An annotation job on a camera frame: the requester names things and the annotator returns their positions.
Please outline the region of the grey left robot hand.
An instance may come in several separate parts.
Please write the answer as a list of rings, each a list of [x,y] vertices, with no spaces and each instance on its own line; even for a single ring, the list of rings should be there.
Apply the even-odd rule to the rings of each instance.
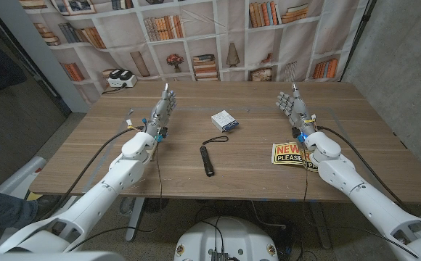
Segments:
[[[151,136],[156,136],[162,128],[167,126],[175,106],[175,93],[169,89],[168,84],[166,83],[161,93],[161,98],[151,111],[145,132]]]

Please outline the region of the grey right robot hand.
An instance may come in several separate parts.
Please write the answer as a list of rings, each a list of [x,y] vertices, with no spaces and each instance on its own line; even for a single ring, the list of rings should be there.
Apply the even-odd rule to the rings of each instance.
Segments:
[[[292,87],[292,95],[279,93],[276,106],[287,116],[291,126],[297,128],[302,136],[307,137],[316,131],[314,119],[309,114],[296,83],[293,83]]]

